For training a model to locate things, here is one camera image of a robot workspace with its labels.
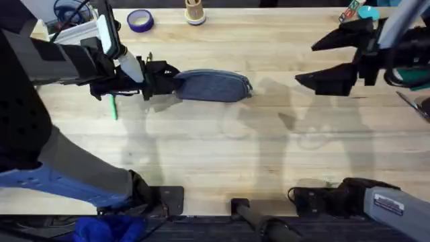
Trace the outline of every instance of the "label sticker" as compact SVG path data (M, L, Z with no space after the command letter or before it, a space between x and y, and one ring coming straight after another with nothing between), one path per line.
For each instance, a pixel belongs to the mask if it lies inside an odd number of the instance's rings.
M355 13L358 11L358 9L363 6L364 1L359 0L352 0L349 4L348 8L341 14L339 17L339 21L341 23L345 22L346 20L351 19Z
M387 198L383 195L375 194L374 203L376 206L388 210L399 216L403 216L404 204L397 202L391 198Z

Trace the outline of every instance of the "blue tape roll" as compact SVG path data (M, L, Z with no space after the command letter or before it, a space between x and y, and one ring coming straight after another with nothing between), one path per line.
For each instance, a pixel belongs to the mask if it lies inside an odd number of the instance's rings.
M148 18L146 22L143 24L136 24L138 19L144 17ZM138 9L128 14L127 23L131 30L142 33L150 30L154 26L154 18L148 10Z

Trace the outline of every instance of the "wooden table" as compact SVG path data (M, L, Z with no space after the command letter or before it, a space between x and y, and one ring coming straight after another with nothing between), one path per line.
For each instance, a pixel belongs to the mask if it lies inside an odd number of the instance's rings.
M294 79L352 59L352 48L310 49L338 26L342 10L207 9L207 22L194 27L183 9L154 9L150 32L123 25L121 40L134 54L151 51L155 60L181 70L246 75L255 95L237 104L119 97L120 119L114 121L109 101L97 101L88 87L49 85L40 95L53 122L81 147L139 172L150 185L182 185L184 214L228 214L234 197L252 199L268 214L294 214L289 188L351 176L382 180L430 201L430 125L395 88L380 79L376 87L359 82L350 97L321 97ZM116 19L125 23L128 13L115 10ZM2 189L0 213L94 214L95 208Z

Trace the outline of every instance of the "gray zipper pouch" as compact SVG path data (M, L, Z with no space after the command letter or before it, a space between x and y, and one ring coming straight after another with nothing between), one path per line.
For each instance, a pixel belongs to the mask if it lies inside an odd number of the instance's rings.
M175 78L183 79L176 91L179 99L237 102L251 97L253 89L245 76L230 71L197 69L181 72Z

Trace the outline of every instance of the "cable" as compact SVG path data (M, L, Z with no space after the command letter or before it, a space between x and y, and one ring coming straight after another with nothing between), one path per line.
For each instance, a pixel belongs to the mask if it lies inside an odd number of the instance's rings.
M406 19L411 19L412 16L415 14L415 12L420 9L420 7L421 5L417 5L414 11L411 11L411 14ZM386 57L386 72L384 74L384 79L385 79L385 82L387 82L387 84L392 86L414 88L414 87L420 87L426 84L430 84L430 75L427 75L426 77L418 78L412 83L406 83L405 81L397 78L396 75L394 74L394 59L396 57L396 48L399 45L399 42L404 34L404 31L407 30L408 28L409 28L408 22L407 21L403 22L400 28L400 31L394 37L393 45L388 50L387 57Z
M63 23L63 25L60 27L60 29L58 30L57 33L55 33L55 35L49 40L50 43L53 43L58 35L60 35L60 33L66 28L66 26L72 21L73 17L81 10L81 8L87 4L89 2L89 0L84 0L81 4L79 4L78 8L76 8L76 10L72 13L72 15L69 16L69 18L67 18L66 22Z
M59 7L57 7L57 4L60 0L56 0L53 6L53 10L54 10L54 14L58 20L58 22L60 23L64 23L66 20L66 13L68 12L74 12L74 10L76 10L75 6L70 6L70 5L61 5ZM78 0L72 0L76 3L82 3L81 1ZM86 5L87 8L87 12L88 12L88 18L91 19L91 17L93 16L91 10L89 9L88 5ZM85 18L82 15L82 13L78 12L77 15L79 16L79 20L73 22L74 24L83 24L85 22Z

